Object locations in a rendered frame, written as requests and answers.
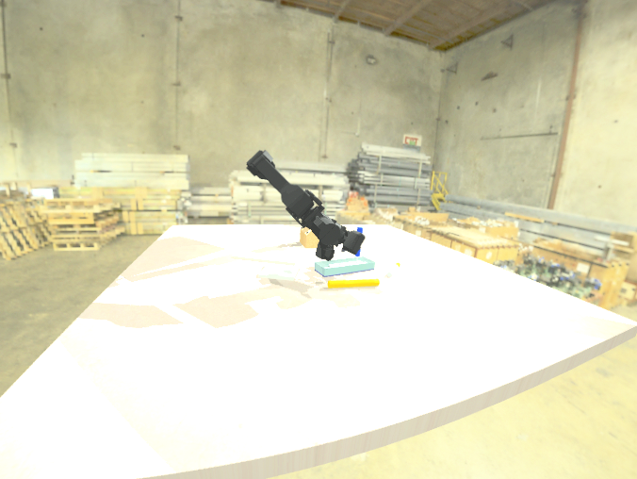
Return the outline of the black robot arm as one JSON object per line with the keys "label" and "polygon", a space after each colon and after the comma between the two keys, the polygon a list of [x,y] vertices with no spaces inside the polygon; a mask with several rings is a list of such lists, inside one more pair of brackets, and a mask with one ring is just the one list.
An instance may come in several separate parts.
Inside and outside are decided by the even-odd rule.
{"label": "black robot arm", "polygon": [[[332,260],[334,248],[339,245],[339,227],[328,216],[322,213],[325,209],[322,202],[311,190],[303,190],[299,185],[291,185],[275,168],[273,157],[265,150],[254,154],[247,161],[247,170],[260,179],[268,180],[281,194],[281,201],[286,211],[300,224],[311,229],[319,239],[316,256],[324,260]],[[315,201],[319,206],[314,206]],[[302,223],[299,221],[302,220]]]}

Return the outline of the white cylinder with yellow tip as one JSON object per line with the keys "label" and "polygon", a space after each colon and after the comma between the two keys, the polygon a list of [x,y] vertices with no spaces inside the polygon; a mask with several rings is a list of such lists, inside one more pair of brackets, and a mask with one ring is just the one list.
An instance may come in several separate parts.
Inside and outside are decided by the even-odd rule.
{"label": "white cylinder with yellow tip", "polygon": [[393,273],[398,269],[398,267],[400,266],[399,262],[387,273],[388,276],[392,276]]}

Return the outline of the white keyboard with letter keys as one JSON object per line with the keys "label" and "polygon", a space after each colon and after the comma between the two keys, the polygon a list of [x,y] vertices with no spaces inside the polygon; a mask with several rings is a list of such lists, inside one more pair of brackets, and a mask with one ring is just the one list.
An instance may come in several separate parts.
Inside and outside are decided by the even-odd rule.
{"label": "white keyboard with letter keys", "polygon": [[323,277],[373,271],[375,262],[365,256],[315,262],[315,271]]}

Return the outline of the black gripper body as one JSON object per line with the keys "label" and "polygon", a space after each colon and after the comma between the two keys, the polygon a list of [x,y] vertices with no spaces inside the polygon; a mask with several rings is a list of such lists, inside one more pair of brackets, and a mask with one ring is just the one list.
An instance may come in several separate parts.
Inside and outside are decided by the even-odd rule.
{"label": "black gripper body", "polygon": [[[340,236],[337,242],[343,243],[343,249],[353,255],[357,255],[363,242],[366,239],[366,235],[356,230],[349,231],[347,227],[340,225],[336,220],[329,218],[340,229]],[[345,232],[346,231],[346,232]],[[347,235],[347,236],[346,236]]]}

